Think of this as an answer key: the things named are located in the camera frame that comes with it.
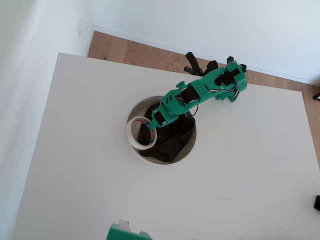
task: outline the black cloth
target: black cloth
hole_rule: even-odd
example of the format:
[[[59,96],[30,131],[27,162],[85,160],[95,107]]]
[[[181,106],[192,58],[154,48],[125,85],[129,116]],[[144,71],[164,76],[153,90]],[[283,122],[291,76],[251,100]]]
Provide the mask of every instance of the black cloth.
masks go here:
[[[145,113],[145,117],[152,120],[152,111],[158,107],[158,103],[150,106]],[[154,146],[147,150],[139,150],[139,153],[144,157],[154,157],[162,162],[172,162],[186,146],[195,129],[196,121],[194,117],[188,118],[181,114],[176,121],[167,126],[158,127]],[[142,145],[148,145],[149,141],[150,131],[142,124],[138,142]]]

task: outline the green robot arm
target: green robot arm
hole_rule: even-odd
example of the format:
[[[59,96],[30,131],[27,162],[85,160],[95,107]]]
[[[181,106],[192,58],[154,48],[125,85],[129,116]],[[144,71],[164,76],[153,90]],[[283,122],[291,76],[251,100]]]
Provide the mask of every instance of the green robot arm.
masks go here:
[[[184,81],[178,83],[177,89],[169,91],[161,100],[163,104],[153,110],[152,121],[148,128],[150,130],[162,128],[177,120],[180,114],[187,113],[191,108],[212,97],[217,100],[228,97],[231,102],[234,102],[239,93],[247,88],[246,66],[239,65],[233,57],[228,57],[227,61],[226,68],[218,68],[217,62],[211,61],[210,63],[215,65],[214,69],[208,72],[206,70],[203,78],[192,81],[188,85]],[[203,71],[200,69],[198,76],[201,75],[203,76]]]

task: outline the white table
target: white table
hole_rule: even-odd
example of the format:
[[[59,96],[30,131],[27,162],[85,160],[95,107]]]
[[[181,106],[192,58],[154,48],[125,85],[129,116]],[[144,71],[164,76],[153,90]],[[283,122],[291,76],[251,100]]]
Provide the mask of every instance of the white table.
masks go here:
[[[105,240],[120,219],[154,240],[320,239],[301,92],[249,84],[234,103],[207,100],[177,164],[132,151],[131,109],[195,79],[59,54],[13,239]]]

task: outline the roll of tape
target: roll of tape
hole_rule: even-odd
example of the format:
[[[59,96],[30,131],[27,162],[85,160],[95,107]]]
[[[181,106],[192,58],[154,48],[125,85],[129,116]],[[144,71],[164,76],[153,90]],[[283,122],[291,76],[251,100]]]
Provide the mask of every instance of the roll of tape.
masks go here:
[[[151,123],[151,121],[148,118],[144,117],[144,116],[136,116],[136,117],[132,118],[126,124],[126,126],[125,126],[125,135],[126,135],[126,139],[131,144],[131,146],[134,147],[135,149],[138,149],[138,150],[146,150],[146,149],[149,149],[149,148],[153,147],[155,145],[156,141],[157,141],[157,131],[156,131],[156,129],[150,130],[150,142],[148,143],[148,145],[142,145],[142,144],[137,142],[137,140],[134,138],[134,136],[132,134],[132,123],[133,122],[141,122],[147,127]]]

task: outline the circular hole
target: circular hole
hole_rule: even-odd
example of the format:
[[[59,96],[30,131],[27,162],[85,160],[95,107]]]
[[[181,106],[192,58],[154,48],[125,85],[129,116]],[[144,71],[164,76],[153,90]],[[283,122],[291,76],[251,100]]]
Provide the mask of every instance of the circular hole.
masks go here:
[[[153,104],[160,103],[162,98],[163,98],[163,96],[151,96],[151,97],[148,97],[148,98],[140,101],[131,110],[129,117],[127,119],[127,123],[131,119],[133,119],[134,117],[144,116],[146,114],[147,109]],[[157,166],[165,166],[165,165],[175,164],[175,163],[181,161],[182,159],[184,159],[191,152],[192,148],[194,147],[195,142],[196,142],[196,135],[197,135],[197,126],[195,126],[194,132],[192,133],[188,143],[178,153],[178,155],[175,157],[175,159],[171,162],[163,162],[163,161],[160,161],[152,156],[149,156],[149,157],[141,156],[141,154],[139,153],[139,151],[136,148],[134,148],[134,147],[131,147],[131,148],[134,150],[134,154],[136,154],[144,162],[151,163],[151,164],[157,165]]]

